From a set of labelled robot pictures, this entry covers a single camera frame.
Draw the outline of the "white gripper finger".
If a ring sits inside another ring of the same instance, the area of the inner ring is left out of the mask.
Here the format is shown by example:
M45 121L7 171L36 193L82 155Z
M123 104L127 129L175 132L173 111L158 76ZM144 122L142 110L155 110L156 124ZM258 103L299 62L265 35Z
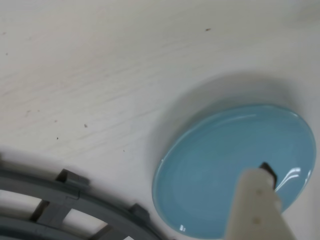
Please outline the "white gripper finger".
M281 214L277 175L266 163L245 170L237 183L225 240L295 240Z

